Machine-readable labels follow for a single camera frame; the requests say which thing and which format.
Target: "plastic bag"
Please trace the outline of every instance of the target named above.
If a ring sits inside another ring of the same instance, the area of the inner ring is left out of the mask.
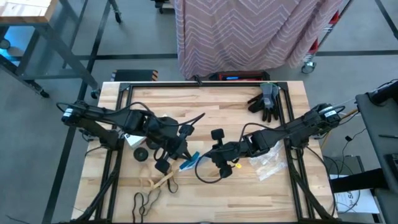
[[[286,158],[280,154],[282,148],[283,143],[279,141],[268,153],[249,159],[260,181],[287,167]]]

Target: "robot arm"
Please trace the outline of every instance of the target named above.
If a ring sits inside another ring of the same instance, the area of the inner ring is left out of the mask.
[[[99,137],[100,143],[110,149],[117,148],[119,133],[115,130],[104,129],[97,122],[117,126],[126,134],[146,136],[166,151],[165,157],[160,158],[155,165],[164,174],[167,173],[170,166],[167,162],[168,158],[186,160],[192,158],[187,150],[185,138],[194,131],[193,124],[204,116],[202,114],[191,121],[178,124],[176,120],[169,117],[156,117],[148,108],[147,110],[130,110],[128,106],[121,110],[113,111],[90,106],[83,101],[77,101],[74,104],[57,104],[58,107],[59,105],[68,106],[62,116],[64,124],[85,129],[92,136]]]
[[[293,148],[304,148],[308,145],[310,136],[325,134],[339,125],[341,118],[335,110],[331,105],[320,104],[283,126],[274,129],[263,126],[265,129],[242,135],[238,142],[226,144],[222,142],[223,130],[214,130],[211,136],[218,143],[205,155],[220,169],[221,178],[229,177],[232,174],[232,166],[228,161],[263,155],[282,139],[288,138]]]

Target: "wooden tabletop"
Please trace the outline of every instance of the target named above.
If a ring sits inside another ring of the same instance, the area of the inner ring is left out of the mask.
[[[288,82],[295,117],[310,109],[302,82]],[[119,83],[104,83],[98,105],[115,109]],[[223,128],[224,142],[237,141],[244,124],[262,123],[261,113],[252,114],[247,109],[247,100],[261,92],[258,87],[195,87],[195,88],[136,88],[132,101],[145,103],[157,116],[167,114],[179,122],[194,118],[206,112],[197,122],[192,136],[187,138],[188,150],[202,154],[215,143],[210,131]],[[285,114],[287,109],[282,101]],[[279,121],[267,124],[280,125]],[[246,133],[257,130],[249,126]],[[99,145],[93,142],[88,149]],[[310,147],[319,155],[318,141],[310,140]],[[162,174],[154,168],[153,151],[145,162],[133,158],[133,150],[124,147],[118,193],[116,197],[114,222],[131,222],[133,196],[138,191],[148,192],[150,177],[155,182]],[[100,189],[106,150],[93,151],[87,155],[81,174],[72,218],[82,214]],[[284,149],[279,156],[285,161]],[[332,211],[333,198],[322,163],[310,151],[306,151],[304,163],[310,189],[320,203]],[[145,222],[294,222],[297,221],[288,169],[284,168],[267,179],[260,181],[248,159],[241,159],[242,168],[233,169],[232,176],[216,184],[204,184],[193,170],[179,172],[175,181],[179,185],[176,194],[167,186],[162,187],[160,198],[145,217]],[[207,161],[198,168],[199,175],[206,180],[219,177],[217,167]],[[302,192],[302,208],[307,217]]]
[[[48,22],[58,0],[0,0],[0,23]]]

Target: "pink striped curtain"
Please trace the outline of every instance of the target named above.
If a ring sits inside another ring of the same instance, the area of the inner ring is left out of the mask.
[[[173,0],[180,73],[301,64],[342,0]]]

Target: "concrete floor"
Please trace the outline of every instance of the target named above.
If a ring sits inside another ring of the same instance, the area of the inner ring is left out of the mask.
[[[394,0],[382,2],[398,24],[398,5]],[[99,54],[176,52],[173,14],[160,15],[154,8],[154,2],[148,0],[118,0],[118,3],[124,13],[124,22],[118,25],[113,13],[110,14]],[[75,54],[91,53],[105,4],[105,0],[89,1],[73,46]],[[19,28],[19,31],[16,29],[13,32],[29,31]],[[21,48],[26,44],[21,40],[19,42]],[[398,50],[398,40],[392,35],[376,3],[360,0],[353,3],[321,50]],[[398,71],[398,55],[317,57],[315,61],[317,69],[309,75],[300,73],[299,68],[287,67],[269,72],[273,80],[303,80],[310,104],[314,106],[321,102],[339,104],[353,99],[357,94],[396,78]],[[93,75],[101,83],[109,81],[113,70],[123,68],[156,69],[161,74],[161,80],[183,80],[178,72],[177,59],[96,61]],[[0,119],[0,223],[15,223],[6,215],[29,223],[40,223],[68,129],[60,122],[62,114],[55,103],[73,102],[81,81],[40,81],[51,95],[50,99],[43,99],[3,71],[0,73],[0,110],[3,117]],[[96,103],[90,97],[86,100]],[[355,108],[354,101],[345,105],[347,111]],[[334,131],[323,149],[324,155],[340,156],[346,142],[344,137],[353,136],[363,127],[361,117],[357,116],[341,130]],[[53,222],[67,221],[74,209],[85,149],[86,142],[76,135]],[[379,167],[366,132],[349,144],[346,154],[360,155],[367,170]],[[358,214],[342,218],[371,222],[368,216]]]

